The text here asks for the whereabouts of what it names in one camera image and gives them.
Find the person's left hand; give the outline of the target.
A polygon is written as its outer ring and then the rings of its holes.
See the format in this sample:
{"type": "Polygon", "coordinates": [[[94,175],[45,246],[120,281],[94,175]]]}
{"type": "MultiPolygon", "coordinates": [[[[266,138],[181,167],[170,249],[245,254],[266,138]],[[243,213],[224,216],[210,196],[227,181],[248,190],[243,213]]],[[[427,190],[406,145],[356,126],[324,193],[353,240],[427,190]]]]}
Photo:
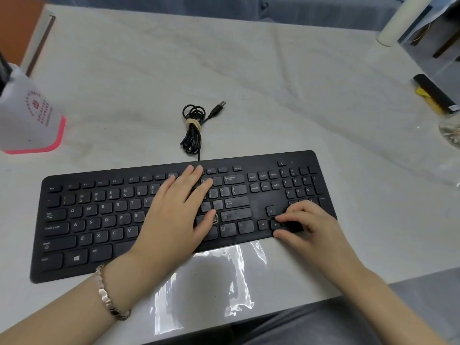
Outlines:
{"type": "Polygon", "coordinates": [[[134,262],[129,272],[134,273],[132,280],[137,287],[142,285],[147,291],[152,290],[196,249],[195,219],[213,181],[205,180],[186,198],[185,178],[194,168],[188,165],[161,201],[154,196],[141,232],[125,254],[134,262]]]}

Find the person's right hand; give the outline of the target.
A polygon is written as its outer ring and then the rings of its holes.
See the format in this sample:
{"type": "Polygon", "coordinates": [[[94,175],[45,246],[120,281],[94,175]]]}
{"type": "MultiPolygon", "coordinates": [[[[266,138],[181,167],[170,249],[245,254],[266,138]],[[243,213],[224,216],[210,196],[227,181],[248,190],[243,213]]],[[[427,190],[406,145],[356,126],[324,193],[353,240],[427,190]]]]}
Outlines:
{"type": "Polygon", "coordinates": [[[338,221],[321,207],[318,206],[318,214],[285,211],[277,215],[275,220],[281,224],[301,224],[308,233],[303,238],[307,241],[307,247],[296,252],[337,287],[365,271],[365,266],[349,244],[338,221]]]}

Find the black computer keyboard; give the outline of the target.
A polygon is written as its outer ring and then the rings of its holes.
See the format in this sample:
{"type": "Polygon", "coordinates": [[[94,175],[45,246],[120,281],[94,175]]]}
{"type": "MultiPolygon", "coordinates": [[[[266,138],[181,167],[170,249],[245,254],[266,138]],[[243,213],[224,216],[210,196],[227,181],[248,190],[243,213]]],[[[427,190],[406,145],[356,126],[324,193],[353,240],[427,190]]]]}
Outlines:
{"type": "MultiPolygon", "coordinates": [[[[296,151],[193,162],[199,184],[213,185],[194,224],[217,211],[195,253],[265,239],[277,229],[296,233],[298,223],[275,216],[309,200],[337,218],[316,154],[296,151]]],[[[161,184],[187,163],[49,176],[41,184],[30,280],[44,283],[93,273],[126,253],[141,232],[161,184]]]]}

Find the person's right forearm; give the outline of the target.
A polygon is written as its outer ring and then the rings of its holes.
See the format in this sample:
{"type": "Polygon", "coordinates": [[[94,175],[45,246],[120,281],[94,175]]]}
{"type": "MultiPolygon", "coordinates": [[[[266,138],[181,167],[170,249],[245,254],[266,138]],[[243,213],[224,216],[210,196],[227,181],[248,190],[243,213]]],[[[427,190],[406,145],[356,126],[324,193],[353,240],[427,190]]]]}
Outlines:
{"type": "Polygon", "coordinates": [[[448,345],[376,273],[363,265],[341,274],[336,287],[384,345],[448,345]]]}

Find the person's left forearm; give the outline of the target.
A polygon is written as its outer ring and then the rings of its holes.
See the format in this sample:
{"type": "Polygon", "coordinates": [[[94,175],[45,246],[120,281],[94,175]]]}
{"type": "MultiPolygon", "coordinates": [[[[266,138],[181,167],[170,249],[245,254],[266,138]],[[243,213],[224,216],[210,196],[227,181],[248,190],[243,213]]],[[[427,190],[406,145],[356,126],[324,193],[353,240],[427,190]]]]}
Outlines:
{"type": "Polygon", "coordinates": [[[121,255],[39,311],[0,334],[0,345],[92,345],[124,321],[146,290],[121,255]]]}

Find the clear plastic bag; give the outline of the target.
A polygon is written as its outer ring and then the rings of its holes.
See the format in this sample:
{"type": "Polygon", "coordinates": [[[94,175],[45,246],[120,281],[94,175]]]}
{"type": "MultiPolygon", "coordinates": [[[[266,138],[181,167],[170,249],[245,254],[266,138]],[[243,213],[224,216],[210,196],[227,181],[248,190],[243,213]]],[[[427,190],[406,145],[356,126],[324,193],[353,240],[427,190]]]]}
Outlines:
{"type": "Polygon", "coordinates": [[[157,339],[257,317],[240,245],[196,253],[152,296],[157,339]]]}

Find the white bag with pink base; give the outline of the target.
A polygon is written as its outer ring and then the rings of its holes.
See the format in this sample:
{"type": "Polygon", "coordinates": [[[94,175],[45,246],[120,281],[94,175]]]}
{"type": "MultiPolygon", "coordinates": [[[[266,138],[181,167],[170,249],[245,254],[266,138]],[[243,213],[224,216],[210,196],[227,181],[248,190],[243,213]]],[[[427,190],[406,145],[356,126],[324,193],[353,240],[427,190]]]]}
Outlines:
{"type": "Polygon", "coordinates": [[[15,64],[0,95],[0,150],[8,155],[50,152],[62,142],[66,118],[15,64]]]}

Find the crumpled clear plastic wrap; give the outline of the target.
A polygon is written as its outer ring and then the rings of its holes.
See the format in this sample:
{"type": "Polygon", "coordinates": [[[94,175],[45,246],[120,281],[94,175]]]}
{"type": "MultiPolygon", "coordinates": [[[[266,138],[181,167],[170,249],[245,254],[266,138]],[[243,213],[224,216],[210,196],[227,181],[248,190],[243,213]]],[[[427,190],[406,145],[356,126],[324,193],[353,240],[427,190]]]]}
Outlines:
{"type": "Polygon", "coordinates": [[[460,114],[441,120],[438,129],[444,140],[460,151],[460,114]]]}

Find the yellow plastic piece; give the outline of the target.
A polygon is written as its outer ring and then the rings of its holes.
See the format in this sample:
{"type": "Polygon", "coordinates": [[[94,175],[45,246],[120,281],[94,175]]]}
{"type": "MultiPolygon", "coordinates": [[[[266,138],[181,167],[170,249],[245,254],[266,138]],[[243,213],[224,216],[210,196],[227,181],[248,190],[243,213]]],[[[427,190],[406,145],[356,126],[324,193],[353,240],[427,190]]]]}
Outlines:
{"type": "Polygon", "coordinates": [[[430,109],[439,116],[445,115],[444,110],[436,103],[436,101],[421,87],[415,90],[415,93],[422,97],[430,109]]]}

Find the black rectangular bar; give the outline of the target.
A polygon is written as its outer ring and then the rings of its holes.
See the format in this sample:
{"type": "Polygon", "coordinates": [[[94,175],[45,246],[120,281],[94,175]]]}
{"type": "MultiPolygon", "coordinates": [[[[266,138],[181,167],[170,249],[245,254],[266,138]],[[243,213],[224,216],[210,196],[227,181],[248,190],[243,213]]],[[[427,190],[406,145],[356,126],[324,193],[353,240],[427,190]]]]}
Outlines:
{"type": "Polygon", "coordinates": [[[460,112],[460,105],[455,103],[446,93],[443,92],[427,75],[418,74],[413,77],[416,89],[423,88],[444,110],[445,116],[452,116],[460,112]]]}

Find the white paper roll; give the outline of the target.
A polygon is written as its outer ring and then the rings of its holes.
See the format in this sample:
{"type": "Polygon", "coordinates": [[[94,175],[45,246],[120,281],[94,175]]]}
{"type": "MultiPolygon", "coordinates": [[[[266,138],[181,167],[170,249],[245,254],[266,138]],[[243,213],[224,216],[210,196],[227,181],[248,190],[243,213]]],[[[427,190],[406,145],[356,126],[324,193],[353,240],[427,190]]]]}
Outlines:
{"type": "Polygon", "coordinates": [[[387,25],[379,33],[376,41],[385,47],[392,47],[406,39],[404,35],[418,16],[432,0],[405,0],[387,25]]]}

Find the dark wooden furniture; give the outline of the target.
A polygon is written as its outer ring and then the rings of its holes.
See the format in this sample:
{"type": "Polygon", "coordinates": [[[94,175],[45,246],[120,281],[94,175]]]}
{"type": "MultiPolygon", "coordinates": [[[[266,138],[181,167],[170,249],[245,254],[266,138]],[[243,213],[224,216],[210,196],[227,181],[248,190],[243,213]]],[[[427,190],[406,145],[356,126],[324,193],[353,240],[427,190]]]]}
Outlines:
{"type": "Polygon", "coordinates": [[[442,40],[440,47],[432,55],[437,59],[460,41],[460,4],[448,9],[439,17],[436,24],[439,28],[435,32],[436,39],[442,40]]]}

